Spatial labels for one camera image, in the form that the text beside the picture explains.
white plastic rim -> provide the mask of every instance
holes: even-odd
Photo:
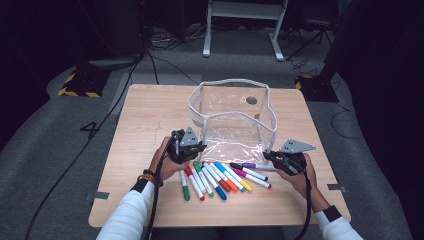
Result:
[[[218,114],[213,114],[213,115],[204,115],[200,112],[198,112],[190,103],[192,102],[192,97],[193,94],[195,94],[197,91],[199,91],[203,86],[214,86],[214,85],[220,85],[220,84],[225,84],[225,83],[232,83],[232,82],[239,82],[239,83],[249,83],[258,87],[263,87],[266,89],[266,96],[267,96],[267,104],[266,107],[268,108],[268,110],[271,112],[271,117],[272,117],[272,121],[275,122],[275,126],[274,128],[270,128],[268,126],[266,126],[265,124],[263,124],[261,121],[258,121],[255,118],[252,118],[251,116],[243,113],[243,112],[239,112],[239,111],[231,111],[231,112],[222,112],[222,113],[218,113]],[[269,87],[266,84],[263,83],[259,83],[259,82],[255,82],[252,80],[248,80],[248,79],[226,79],[226,80],[220,80],[220,81],[209,81],[209,82],[202,82],[191,94],[189,97],[189,107],[190,110],[195,112],[197,115],[199,115],[202,119],[203,119],[203,123],[205,122],[205,120],[207,121],[208,119],[212,119],[215,117],[220,117],[223,115],[228,115],[228,114],[240,114],[245,116],[246,118],[249,118],[252,121],[255,121],[257,124],[259,124],[260,126],[268,129],[271,132],[276,132],[277,131],[277,117],[275,116],[275,112],[274,109],[272,108],[271,102],[270,102],[270,93],[269,93]]]

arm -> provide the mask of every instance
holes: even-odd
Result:
[[[305,154],[305,159],[307,164],[306,171],[312,186],[312,210],[315,213],[315,217],[318,221],[318,225],[324,239],[362,239],[362,237],[352,228],[350,223],[340,215],[336,207],[331,206],[327,199],[325,199],[322,195],[318,189],[315,169],[308,154]],[[293,188],[306,198],[306,184],[303,175],[289,176],[280,169],[277,169],[277,173],[281,176],[281,178],[290,182],[293,185]]]
[[[169,138],[165,138],[159,149],[156,150],[155,155],[150,163],[149,170],[156,171],[156,167],[162,156],[166,151],[166,144]],[[170,178],[176,171],[184,170],[189,162],[181,165],[173,162],[169,157],[163,160],[162,171],[160,178],[164,181]],[[150,175],[143,175],[134,185],[130,192],[122,198],[118,207],[109,217],[99,235],[98,240],[140,240],[143,233],[143,226],[147,218],[147,212],[151,206],[151,200],[155,188],[154,177]]]

pink marker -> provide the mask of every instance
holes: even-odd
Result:
[[[242,170],[239,170],[239,169],[237,169],[237,168],[234,168],[233,169],[233,171],[237,174],[237,175],[239,175],[239,176],[242,176],[242,177],[244,177],[244,178],[247,178],[247,179],[249,179],[249,180],[252,180],[253,182],[255,182],[255,183],[257,183],[257,184],[259,184],[259,185],[261,185],[261,186],[263,186],[263,187],[265,187],[265,188],[271,188],[271,184],[269,184],[269,183],[267,183],[267,182],[265,182],[265,181],[263,181],[263,180],[261,180],[261,179],[259,179],[259,178],[256,178],[256,177],[254,177],[254,176],[252,176],[252,175],[250,175],[250,174],[248,174],[248,173],[246,173],[245,171],[242,171]]]

green marker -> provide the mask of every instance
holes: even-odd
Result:
[[[180,171],[181,176],[181,184],[183,185],[183,193],[184,193],[184,199],[186,201],[190,200],[190,194],[188,193],[188,187],[187,187],[187,181],[184,176],[184,171]]]
[[[205,186],[206,191],[207,191],[207,192],[208,192],[208,194],[209,194],[209,197],[213,197],[212,189],[211,189],[211,187],[209,186],[209,183],[208,183],[208,181],[206,180],[205,174],[203,174],[203,172],[202,172],[202,168],[200,168],[199,163],[198,163],[197,161],[193,161],[193,166],[194,166],[194,169],[196,169],[197,174],[199,174],[200,180],[202,180],[202,183],[203,183],[203,185]]]

clear plastic bag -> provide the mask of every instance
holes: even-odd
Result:
[[[207,145],[201,161],[265,163],[277,132],[269,87],[247,79],[202,82],[190,95],[191,118]]]

